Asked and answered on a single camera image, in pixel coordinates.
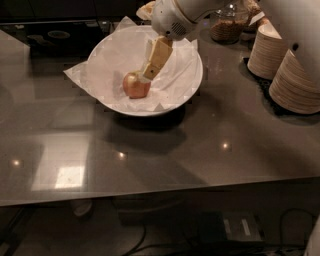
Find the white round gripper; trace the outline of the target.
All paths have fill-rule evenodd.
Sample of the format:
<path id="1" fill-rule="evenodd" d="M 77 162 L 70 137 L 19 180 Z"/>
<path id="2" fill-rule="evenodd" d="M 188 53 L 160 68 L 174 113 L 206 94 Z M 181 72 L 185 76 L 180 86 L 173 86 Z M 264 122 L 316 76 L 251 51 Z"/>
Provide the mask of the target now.
<path id="1" fill-rule="evenodd" d="M 140 7 L 136 15 L 142 20 L 151 20 L 152 29 L 160 35 L 148 41 L 142 66 L 142 76 L 153 80 L 170 58 L 173 41 L 184 39 L 195 23 L 184 15 L 177 0 L 150 1 Z"/>

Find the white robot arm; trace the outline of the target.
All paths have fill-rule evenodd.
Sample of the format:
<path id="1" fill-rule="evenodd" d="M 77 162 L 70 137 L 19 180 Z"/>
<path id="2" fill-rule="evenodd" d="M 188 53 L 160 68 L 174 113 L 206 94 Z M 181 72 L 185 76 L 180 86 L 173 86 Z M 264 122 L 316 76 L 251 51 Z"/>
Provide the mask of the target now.
<path id="1" fill-rule="evenodd" d="M 155 0 L 147 12 L 137 15 L 149 20 L 160 36 L 180 41 L 204 17 L 234 0 Z M 320 0 L 257 0 L 287 47 L 302 64 L 316 86 L 320 86 Z"/>

